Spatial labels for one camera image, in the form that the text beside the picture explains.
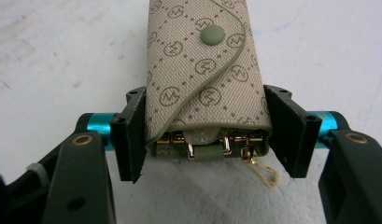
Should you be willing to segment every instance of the white surface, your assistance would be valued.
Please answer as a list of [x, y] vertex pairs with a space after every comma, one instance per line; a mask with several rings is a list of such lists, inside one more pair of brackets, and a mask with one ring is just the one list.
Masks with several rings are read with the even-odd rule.
[[[85, 112], [116, 112], [145, 85], [148, 1], [0, 0], [0, 174], [10, 183]], [[336, 110], [382, 145], [382, 1], [248, 1], [265, 84]], [[108, 153], [118, 223], [324, 223], [318, 179], [265, 187], [240, 160], [147, 158], [135, 185]]]

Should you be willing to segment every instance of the beige monogram key case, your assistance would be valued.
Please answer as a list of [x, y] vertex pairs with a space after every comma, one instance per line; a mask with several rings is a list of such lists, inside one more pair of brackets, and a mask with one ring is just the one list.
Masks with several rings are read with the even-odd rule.
[[271, 134], [245, 0], [151, 0], [148, 61], [149, 149], [179, 131]]

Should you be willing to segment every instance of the green snap button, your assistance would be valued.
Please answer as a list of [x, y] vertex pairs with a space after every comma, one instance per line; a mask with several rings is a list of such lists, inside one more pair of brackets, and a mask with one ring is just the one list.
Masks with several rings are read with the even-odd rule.
[[218, 25], [206, 26], [205, 29], [203, 29], [200, 33], [200, 38], [202, 39], [202, 42], [211, 46], [217, 45], [220, 42], [222, 42], [224, 37], [225, 31], [222, 29], [222, 27]]

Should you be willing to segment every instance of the key case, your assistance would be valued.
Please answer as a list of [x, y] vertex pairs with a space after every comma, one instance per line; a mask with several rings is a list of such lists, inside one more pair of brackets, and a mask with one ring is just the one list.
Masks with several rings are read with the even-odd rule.
[[244, 145], [267, 153], [272, 125], [246, 1], [150, 1], [148, 62], [152, 155], [217, 160]]

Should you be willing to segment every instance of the gold key hook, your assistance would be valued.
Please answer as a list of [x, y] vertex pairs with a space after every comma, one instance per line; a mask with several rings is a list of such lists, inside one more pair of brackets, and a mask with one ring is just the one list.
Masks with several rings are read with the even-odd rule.
[[[258, 163], [258, 156], [256, 153], [252, 155], [249, 150], [249, 147], [243, 147], [241, 150], [242, 162], [269, 188], [274, 188], [278, 184], [278, 173], [271, 167], [262, 166]], [[266, 179], [258, 168], [263, 169], [264, 171], [271, 174], [271, 177]]]

